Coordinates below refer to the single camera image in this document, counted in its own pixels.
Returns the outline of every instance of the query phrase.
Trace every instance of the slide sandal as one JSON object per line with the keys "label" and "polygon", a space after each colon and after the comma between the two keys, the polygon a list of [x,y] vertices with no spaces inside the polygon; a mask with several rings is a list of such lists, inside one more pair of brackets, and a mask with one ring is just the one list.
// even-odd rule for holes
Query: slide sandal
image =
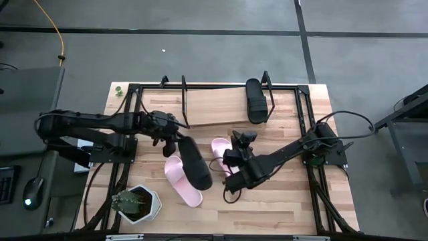
{"label": "slide sandal", "polygon": [[[224,138],[216,138],[213,141],[211,141],[211,150],[214,154],[215,158],[223,157],[224,152],[226,149],[232,150],[232,144],[230,141],[224,139]],[[230,176],[230,170],[227,167],[227,165],[223,164],[223,158],[218,158],[217,161],[219,162],[220,167],[226,171],[226,176]],[[239,167],[231,167],[232,173],[237,173],[239,171]]]}
{"label": "slide sandal", "polygon": [[180,157],[174,155],[168,157],[165,161],[165,176],[189,207],[195,208],[202,203],[202,193],[187,180]]}
{"label": "slide sandal", "polygon": [[266,97],[261,90],[258,79],[251,78],[245,83],[245,93],[247,94],[247,114],[248,120],[253,124],[260,124],[268,117],[268,104]]}

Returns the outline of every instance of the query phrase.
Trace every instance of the keyboard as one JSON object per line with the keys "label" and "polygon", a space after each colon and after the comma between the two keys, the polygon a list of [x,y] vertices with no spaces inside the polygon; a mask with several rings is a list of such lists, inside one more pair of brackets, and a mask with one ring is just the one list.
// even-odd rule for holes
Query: keyboard
{"label": "keyboard", "polygon": [[10,204],[13,199],[19,166],[0,167],[0,205]]}

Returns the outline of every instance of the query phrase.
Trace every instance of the wooden table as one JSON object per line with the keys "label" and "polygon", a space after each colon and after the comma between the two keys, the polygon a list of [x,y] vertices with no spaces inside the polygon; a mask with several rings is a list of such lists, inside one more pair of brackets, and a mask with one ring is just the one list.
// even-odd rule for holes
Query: wooden table
{"label": "wooden table", "polygon": [[[121,86],[126,91],[128,85],[127,82],[112,83],[105,114],[112,114],[122,102],[123,97],[115,96],[115,87]],[[323,84],[312,84],[309,87],[315,118],[318,120],[332,112],[327,87]],[[270,103],[267,92],[265,92],[265,96],[268,99],[267,103]],[[229,139],[232,130],[257,131],[257,139],[251,144],[254,153],[256,155],[269,154],[300,137],[294,93],[289,90],[274,90],[274,99],[276,109],[266,124],[226,124],[195,127],[190,130],[181,129],[180,132],[195,139],[206,161],[213,158],[210,150],[211,141],[217,137]],[[143,102],[149,111],[170,112],[180,122],[184,122],[181,114],[180,90],[145,90]],[[330,118],[329,124],[336,130],[333,118]],[[203,203],[198,208],[189,208],[165,178],[163,170],[165,157],[162,155],[162,143],[153,147],[150,137],[137,135],[137,138],[136,162],[130,168],[128,187],[143,184],[153,191],[157,191],[163,207],[156,219],[151,222],[130,225],[122,218],[121,233],[316,233],[308,176],[300,157],[288,161],[275,176],[259,187],[252,190],[244,189],[241,199],[235,204],[227,204],[223,201],[223,184],[221,182],[225,178],[224,174],[212,172],[214,184],[211,189],[202,192]],[[95,214],[106,198],[111,168],[111,165],[106,164],[94,179],[88,196],[88,218]],[[88,180],[93,171],[94,168],[91,169]],[[353,228],[358,229],[349,183],[343,170],[334,166],[326,166],[326,176],[332,203],[345,220]],[[320,205],[320,208],[323,225],[327,227],[324,205]],[[114,213],[110,214],[109,225],[113,221]],[[76,228],[82,226],[83,211],[80,208]]]}

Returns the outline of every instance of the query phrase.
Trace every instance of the wooden board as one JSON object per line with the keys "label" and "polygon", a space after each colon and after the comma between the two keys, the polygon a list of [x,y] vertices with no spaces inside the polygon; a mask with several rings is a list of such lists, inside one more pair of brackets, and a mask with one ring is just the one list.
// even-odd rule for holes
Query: wooden board
{"label": "wooden board", "polygon": [[249,122],[245,88],[187,92],[187,120],[192,127]]}
{"label": "wooden board", "polygon": [[[123,97],[115,96],[115,87],[127,90],[128,83],[114,82],[107,99],[106,114],[112,114],[119,107]],[[310,93],[315,118],[319,119],[332,111],[326,85],[310,85]],[[270,96],[265,92],[267,102]],[[295,141],[300,137],[294,94],[287,90],[275,90],[276,109],[266,124],[250,123],[225,124],[181,129],[192,136],[206,161],[213,158],[210,143],[216,137],[228,139],[232,130],[257,131],[257,140],[251,144],[254,153],[268,154]],[[150,110],[173,113],[183,122],[181,115],[180,90],[145,90],[144,105]],[[334,119],[329,119],[335,130]],[[223,201],[223,173],[212,172],[213,187],[203,191],[203,203],[198,208],[189,208],[169,185],[163,167],[162,145],[152,146],[149,137],[137,135],[138,150],[136,162],[131,166],[128,187],[143,184],[157,191],[163,203],[162,210],[154,221],[130,225],[122,218],[122,233],[204,233],[204,234],[315,234],[314,214],[310,199],[306,168],[301,159],[287,162],[269,181],[259,187],[242,192],[236,204]],[[106,198],[112,166],[101,168],[88,196],[88,217],[92,217]],[[349,183],[343,171],[337,167],[326,167],[328,189],[332,203],[345,220],[358,229],[354,204]],[[324,227],[327,227],[324,205],[320,205]],[[110,224],[114,212],[110,215]],[[76,227],[83,226],[82,208]]]}

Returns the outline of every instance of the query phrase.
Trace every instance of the pink slipper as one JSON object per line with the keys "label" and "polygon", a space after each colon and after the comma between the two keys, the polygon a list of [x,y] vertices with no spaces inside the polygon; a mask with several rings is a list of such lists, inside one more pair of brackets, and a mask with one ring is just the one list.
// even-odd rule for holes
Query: pink slipper
{"label": "pink slipper", "polygon": [[201,204],[202,193],[187,180],[180,157],[174,155],[168,157],[165,161],[165,176],[189,207],[195,208]]}
{"label": "pink slipper", "polygon": [[232,173],[237,173],[239,171],[239,167],[231,167],[230,170],[228,166],[223,164],[223,154],[226,151],[226,149],[232,150],[232,144],[230,141],[224,139],[224,138],[216,138],[213,141],[211,141],[211,150],[214,154],[215,158],[218,158],[217,161],[219,162],[220,167],[226,172],[226,176],[230,176],[230,171],[232,170]]}

